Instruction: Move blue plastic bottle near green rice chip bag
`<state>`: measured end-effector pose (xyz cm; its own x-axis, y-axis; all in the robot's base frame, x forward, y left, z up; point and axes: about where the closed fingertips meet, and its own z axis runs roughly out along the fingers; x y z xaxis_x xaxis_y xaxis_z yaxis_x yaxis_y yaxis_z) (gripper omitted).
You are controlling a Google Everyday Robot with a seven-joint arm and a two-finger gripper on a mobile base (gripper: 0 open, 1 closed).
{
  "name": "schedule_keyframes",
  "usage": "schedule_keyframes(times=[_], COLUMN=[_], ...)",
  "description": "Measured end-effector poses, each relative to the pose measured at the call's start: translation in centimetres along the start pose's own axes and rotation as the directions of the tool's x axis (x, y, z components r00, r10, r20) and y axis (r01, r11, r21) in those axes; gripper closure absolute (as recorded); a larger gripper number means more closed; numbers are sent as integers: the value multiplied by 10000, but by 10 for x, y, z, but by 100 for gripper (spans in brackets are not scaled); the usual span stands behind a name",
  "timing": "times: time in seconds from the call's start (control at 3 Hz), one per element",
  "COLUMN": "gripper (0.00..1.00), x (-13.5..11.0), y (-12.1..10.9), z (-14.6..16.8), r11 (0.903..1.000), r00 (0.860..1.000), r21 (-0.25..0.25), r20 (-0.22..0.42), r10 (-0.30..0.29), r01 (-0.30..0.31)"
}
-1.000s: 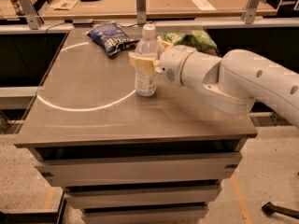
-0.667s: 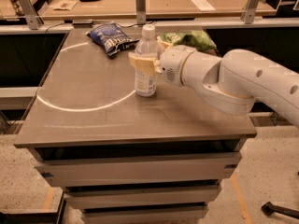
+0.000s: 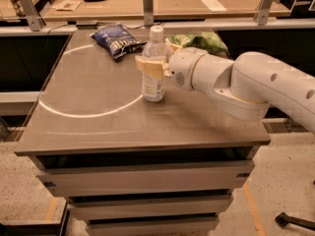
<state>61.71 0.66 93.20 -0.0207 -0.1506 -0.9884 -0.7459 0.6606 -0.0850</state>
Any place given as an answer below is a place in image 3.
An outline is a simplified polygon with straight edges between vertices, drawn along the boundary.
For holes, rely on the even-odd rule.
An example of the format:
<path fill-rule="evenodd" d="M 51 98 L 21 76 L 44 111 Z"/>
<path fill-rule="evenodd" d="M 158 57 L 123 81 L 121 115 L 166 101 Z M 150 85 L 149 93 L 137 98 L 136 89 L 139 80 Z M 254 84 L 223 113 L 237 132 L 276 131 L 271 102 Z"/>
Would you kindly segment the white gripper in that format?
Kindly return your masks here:
<path fill-rule="evenodd" d="M 168 63 L 162 57 L 136 56 L 137 69 L 158 80 L 171 76 L 172 82 L 181 89 L 206 91 L 207 85 L 197 81 L 194 72 L 199 60 L 208 52 L 195 47 L 182 49 L 181 45 L 169 41 L 165 43 L 174 52 Z"/>

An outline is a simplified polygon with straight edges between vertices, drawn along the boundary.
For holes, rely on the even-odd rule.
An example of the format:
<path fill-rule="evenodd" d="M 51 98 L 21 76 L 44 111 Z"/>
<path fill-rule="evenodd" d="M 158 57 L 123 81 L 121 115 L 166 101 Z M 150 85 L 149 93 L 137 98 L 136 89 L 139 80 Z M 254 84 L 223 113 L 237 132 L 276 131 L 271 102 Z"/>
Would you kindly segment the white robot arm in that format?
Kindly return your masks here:
<path fill-rule="evenodd" d="M 235 118 L 258 121 L 274 106 L 315 133 L 315 77 L 272 56 L 245 52 L 230 60 L 196 47 L 175 47 L 168 59 L 137 56 L 135 61 L 141 72 L 199 91 Z"/>

